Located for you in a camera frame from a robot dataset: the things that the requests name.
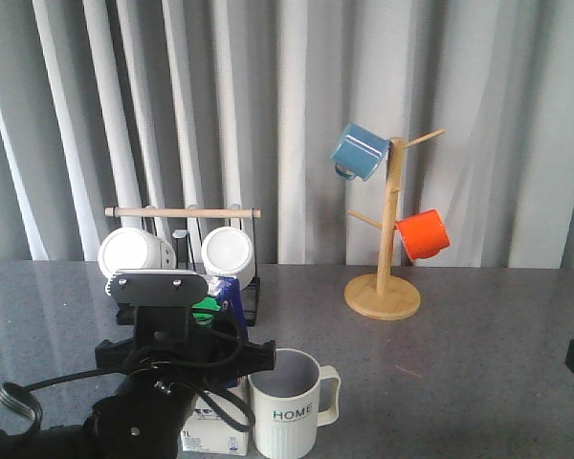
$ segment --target blue cup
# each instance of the blue cup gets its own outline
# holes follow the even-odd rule
[[[338,146],[332,153],[336,172],[346,180],[361,177],[365,182],[379,166],[391,142],[350,123],[342,131]]]

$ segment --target gray countertop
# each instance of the gray countertop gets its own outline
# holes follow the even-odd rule
[[[259,272],[251,340],[302,349],[342,376],[341,417],[320,428],[307,457],[574,459],[574,376],[563,364],[574,270],[395,268],[423,298],[395,322],[344,303],[344,285],[370,268]],[[103,289],[96,263],[0,262],[0,384],[94,368],[101,340],[129,338]],[[43,426],[80,424],[121,379],[36,392]],[[27,424],[0,408],[0,428]],[[253,442],[248,457],[261,457]]]

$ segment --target white mug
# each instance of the white mug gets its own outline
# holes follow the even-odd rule
[[[117,270],[172,270],[176,253],[164,239],[140,228],[119,228],[102,241],[98,263],[104,277]]]
[[[333,380],[332,403],[319,412],[320,383]],[[338,419],[341,377],[297,349],[276,349],[272,371],[249,375],[257,450],[271,459],[297,459],[315,445],[317,427]]]
[[[254,278],[253,242],[241,229],[221,227],[211,231],[202,242],[201,254],[207,274],[237,277],[240,290]]]

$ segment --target white ceramic mug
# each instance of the white ceramic mug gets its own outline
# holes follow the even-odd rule
[[[319,412],[320,383],[333,380],[332,402]],[[271,459],[297,459],[315,445],[317,427],[338,419],[341,377],[297,349],[276,349],[272,371],[249,376],[257,450]]]
[[[202,242],[201,254],[207,274],[237,277],[240,290],[254,277],[253,242],[241,229],[221,227],[211,231]]]
[[[117,270],[172,270],[176,253],[164,239],[140,228],[119,228],[102,241],[99,268],[107,279]]]

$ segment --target black cable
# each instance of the black cable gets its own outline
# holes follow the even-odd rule
[[[198,311],[204,312],[205,314],[210,314],[212,316],[225,316],[227,318],[228,322],[236,330],[236,336],[235,336],[236,347],[232,351],[231,354],[229,354],[227,357],[225,357],[224,359],[221,359],[219,361],[176,361],[174,363],[176,365],[185,366],[188,368],[215,368],[217,366],[221,366],[221,365],[225,365],[227,363],[230,363],[231,361],[236,359],[245,346],[245,337],[244,337],[244,331],[242,329],[242,325],[233,316],[231,316],[229,314],[226,315],[223,311],[212,311],[212,310],[208,310],[208,309],[204,309],[204,308],[195,308],[195,307],[191,308],[191,310],[192,311],[198,310]],[[207,333],[210,333],[210,334],[216,335],[216,336],[223,335],[223,334],[221,334],[221,332],[217,332],[214,330],[208,331]]]
[[[28,392],[33,392],[38,389],[42,389],[45,387],[49,387],[51,385],[57,385],[62,383],[69,383],[71,381],[76,380],[84,380],[87,378],[94,378],[96,376],[103,376],[103,375],[110,375],[113,373],[128,373],[131,371],[136,370],[136,367],[118,367],[118,368],[103,368],[97,370],[87,370],[87,371],[80,371],[78,373],[73,373],[70,375],[58,376],[57,378],[51,378],[49,380],[34,382],[29,385],[23,386],[23,389]]]
[[[239,398],[237,395],[232,394],[225,387],[215,386],[215,387],[211,387],[209,389],[203,389],[202,387],[198,386],[197,384],[194,384],[194,383],[189,382],[189,381],[182,381],[182,380],[169,382],[169,384],[170,385],[174,385],[174,384],[182,385],[182,386],[186,387],[187,389],[195,392],[202,400],[204,400],[207,403],[207,405],[210,407],[210,409],[212,409],[215,413],[217,413],[217,415],[223,420],[224,423],[226,423],[228,426],[230,426],[234,430],[237,430],[239,432],[248,432],[251,430],[251,428],[255,424],[255,415],[254,415],[251,407],[248,406],[244,400]],[[207,390],[208,390],[208,392],[213,393],[215,395],[218,395],[222,399],[224,399],[227,402],[230,402],[232,405],[234,405],[241,413],[243,413],[245,415],[245,418],[247,418],[248,424],[241,424],[238,421],[236,421],[233,418],[233,416],[231,416],[225,409],[223,409],[221,406],[219,406],[219,404],[210,397]]]
[[[200,228],[200,219],[198,217],[195,218],[195,225],[198,227],[198,240],[200,244],[202,244],[204,240],[202,239],[202,229]]]
[[[193,256],[193,246],[191,245],[191,234],[188,233],[186,237],[187,240],[187,245],[189,248],[189,253],[191,254],[191,266],[193,267],[193,270],[196,271],[195,268],[195,257]]]
[[[28,390],[13,382],[5,382],[0,387],[0,404],[32,424],[23,434],[20,442],[26,442],[40,430],[42,424],[42,405]]]

